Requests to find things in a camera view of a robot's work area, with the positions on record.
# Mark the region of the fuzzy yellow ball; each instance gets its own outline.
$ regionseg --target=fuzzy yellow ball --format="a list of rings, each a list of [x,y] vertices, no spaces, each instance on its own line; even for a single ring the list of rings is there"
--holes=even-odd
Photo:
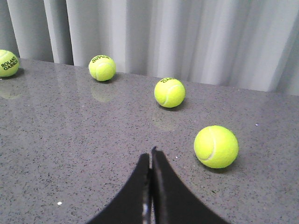
[[[96,80],[107,81],[115,75],[116,65],[112,58],[98,55],[90,61],[88,69],[91,76]]]
[[[14,75],[20,64],[12,52],[8,50],[0,50],[0,77],[9,77]]]
[[[238,155],[238,140],[230,130],[224,127],[208,126],[197,134],[194,151],[204,165],[211,168],[225,168]]]
[[[178,106],[185,98],[184,85],[175,78],[163,78],[155,86],[155,98],[163,107]]]

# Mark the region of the black plastic claw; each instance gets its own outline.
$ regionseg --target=black plastic claw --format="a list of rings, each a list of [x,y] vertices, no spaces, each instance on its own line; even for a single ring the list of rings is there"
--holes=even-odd
[[[228,224],[187,189],[163,152],[153,148],[152,157],[156,224]]]
[[[121,191],[87,224],[150,224],[150,157],[142,154]]]

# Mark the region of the polished stone table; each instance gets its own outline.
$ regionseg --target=polished stone table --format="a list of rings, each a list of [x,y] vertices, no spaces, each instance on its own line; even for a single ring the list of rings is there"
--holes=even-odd
[[[154,146],[227,221],[299,223],[299,97],[183,82],[184,102],[165,109],[153,96],[158,80],[117,73],[100,83],[88,68],[21,59],[0,80],[0,223],[83,224]],[[238,138],[225,169],[193,151],[210,125]]]

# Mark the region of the curtain fold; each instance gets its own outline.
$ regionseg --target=curtain fold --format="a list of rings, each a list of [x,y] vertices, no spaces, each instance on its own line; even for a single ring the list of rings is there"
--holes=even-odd
[[[0,48],[21,58],[299,95],[299,0],[0,2]]]

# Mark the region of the tennis ball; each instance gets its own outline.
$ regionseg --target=tennis ball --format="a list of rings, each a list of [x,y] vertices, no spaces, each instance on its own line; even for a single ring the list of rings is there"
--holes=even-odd
[[[0,50],[0,77],[9,77],[14,75],[20,63],[12,52],[8,50]]]
[[[175,78],[163,78],[155,86],[155,98],[161,106],[172,108],[183,102],[185,88]]]
[[[116,72],[114,61],[106,55],[94,57],[88,66],[89,73],[98,81],[107,81],[111,79]]]
[[[238,155],[238,140],[224,127],[208,126],[197,134],[194,151],[204,165],[211,168],[225,168]]]

